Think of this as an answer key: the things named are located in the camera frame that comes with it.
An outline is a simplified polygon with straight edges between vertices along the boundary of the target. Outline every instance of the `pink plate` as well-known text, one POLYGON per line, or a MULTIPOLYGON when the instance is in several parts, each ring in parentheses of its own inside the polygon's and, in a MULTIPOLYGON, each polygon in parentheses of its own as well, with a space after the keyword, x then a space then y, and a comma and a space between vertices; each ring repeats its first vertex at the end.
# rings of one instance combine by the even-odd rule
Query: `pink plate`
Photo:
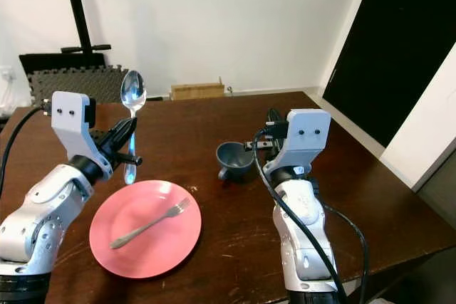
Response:
POLYGON ((200 231, 200 208, 187 190, 166 181, 144 181, 122 188, 101 205, 90 226, 90 248, 108 271, 127 278, 147 278, 184 260, 200 231), (110 249, 112 240, 162 216, 185 197, 190 205, 183 213, 164 219, 119 249, 110 249))

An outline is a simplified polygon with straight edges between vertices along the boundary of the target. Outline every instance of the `gray cup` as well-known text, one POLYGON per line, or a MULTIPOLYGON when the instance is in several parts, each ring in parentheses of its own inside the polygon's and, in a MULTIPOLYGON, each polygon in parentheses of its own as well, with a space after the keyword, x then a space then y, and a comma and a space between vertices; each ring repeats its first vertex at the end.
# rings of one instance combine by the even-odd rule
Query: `gray cup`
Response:
POLYGON ((240 142, 224 142, 218 146, 215 154, 222 167, 219 179, 242 176, 249 171, 254 162, 252 151, 246 152, 244 144, 240 142))

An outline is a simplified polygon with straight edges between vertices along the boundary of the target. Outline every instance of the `wire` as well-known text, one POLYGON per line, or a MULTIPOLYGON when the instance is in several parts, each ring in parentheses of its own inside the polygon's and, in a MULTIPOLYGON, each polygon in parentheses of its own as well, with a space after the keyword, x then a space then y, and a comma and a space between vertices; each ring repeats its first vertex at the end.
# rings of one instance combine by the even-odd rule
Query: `wire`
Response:
POLYGON ((364 237, 363 232, 347 216, 337 211, 336 209, 331 208, 328 204, 324 203, 323 201, 320 200, 320 202, 323 205, 324 209, 330 211, 331 213, 334 213, 335 215, 338 215, 344 221, 346 221, 350 225, 350 227, 356 232, 356 235, 358 235, 359 237, 361 246, 363 247, 363 274, 361 276, 359 304, 364 304, 369 273, 369 246, 366 241, 366 238, 364 237))
POLYGON ((9 151, 11 150, 11 146, 13 146, 14 140, 16 139, 17 134, 21 130, 22 126, 26 123, 30 117, 41 110, 41 108, 32 108, 30 112, 28 112, 19 123, 15 126, 13 132, 11 133, 10 138, 5 146, 5 152, 3 153, 3 157, 1 158, 1 169, 0 169, 0 197, 1 193, 3 192, 3 184, 5 181, 5 169, 6 169, 6 162, 8 161, 9 151))
POLYGON ((309 231, 309 229, 306 227, 306 225, 300 220, 300 218, 290 209, 290 207, 284 202, 284 200, 279 196, 279 194, 276 193, 276 191, 272 188, 272 185, 269 183, 269 180, 266 178, 266 175, 264 174, 263 168, 260 165, 259 157, 258 157, 258 149, 257 149, 257 143, 259 141, 259 138, 263 135, 266 134, 266 131, 264 129, 260 129, 254 136, 253 142, 252 142, 252 151, 254 153, 254 161, 256 168, 258 169, 258 173, 263 180, 264 185, 266 185, 266 188, 270 195, 274 198, 276 203, 286 212, 286 214, 290 217, 290 219, 293 220, 293 222, 303 231, 303 233, 306 235, 306 237, 309 239, 309 241, 312 243, 313 247, 316 249, 317 253, 319 254, 321 260, 327 267, 329 273, 331 274, 331 277, 336 284, 337 287, 337 294, 339 297, 339 300, 342 304, 346 304, 347 301, 347 295, 345 293, 345 290, 343 289, 341 279, 338 277, 337 272, 334 270, 334 267, 329 260, 328 256, 325 254, 324 250, 321 248, 320 244, 318 241, 315 239, 315 236, 309 231))

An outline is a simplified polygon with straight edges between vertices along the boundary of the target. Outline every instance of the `wooden table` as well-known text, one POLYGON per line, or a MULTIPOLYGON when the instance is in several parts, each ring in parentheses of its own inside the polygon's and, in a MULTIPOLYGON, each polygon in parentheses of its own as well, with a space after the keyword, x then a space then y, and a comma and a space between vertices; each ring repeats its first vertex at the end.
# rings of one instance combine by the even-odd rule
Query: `wooden table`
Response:
MULTIPOLYGON (((256 171, 244 182, 221 182, 215 159, 218 144, 252 140, 266 111, 317 108, 303 93, 238 98, 148 102, 139 112, 138 154, 144 163, 138 181, 165 179, 189 189, 198 201, 202 233, 194 251, 169 273, 128 280, 95 261, 88 232, 97 208, 124 186, 121 170, 95 186, 95 195, 73 222, 52 274, 47 303, 271 303, 285 298, 280 243, 272 222, 273 201, 256 171)), ((1 133, 1 143, 26 112, 17 110, 1 133)), ((128 115, 121 105, 100 105, 97 128, 108 129, 128 115)), ((48 117, 35 115, 11 151, 1 219, 19 207, 24 194, 58 163, 62 145, 48 117)), ((313 163, 323 199, 350 217, 370 245, 371 273, 456 245, 456 233, 336 122, 326 149, 313 163)), ((344 281, 361 274, 358 239, 328 214, 326 232, 344 281)))

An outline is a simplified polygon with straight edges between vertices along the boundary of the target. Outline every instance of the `fork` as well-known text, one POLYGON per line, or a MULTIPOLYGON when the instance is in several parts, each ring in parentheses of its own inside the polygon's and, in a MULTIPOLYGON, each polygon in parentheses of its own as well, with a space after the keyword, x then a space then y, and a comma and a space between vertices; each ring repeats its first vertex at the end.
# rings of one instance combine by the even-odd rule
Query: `fork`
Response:
POLYGON ((151 221, 148 224, 141 226, 140 228, 136 228, 134 231, 131 231, 130 233, 128 233, 124 236, 121 236, 120 238, 111 242, 109 244, 109 247, 111 247, 111 249, 117 249, 117 248, 124 246, 125 244, 132 241, 136 236, 140 235, 143 231, 150 228, 154 224, 157 224, 158 222, 162 221, 163 219, 166 219, 167 217, 174 217, 174 216, 181 214, 189 205, 190 205, 190 200, 188 197, 185 197, 181 202, 179 202, 178 204, 175 204, 174 206, 169 208, 166 211, 166 213, 164 213, 158 219, 151 221))

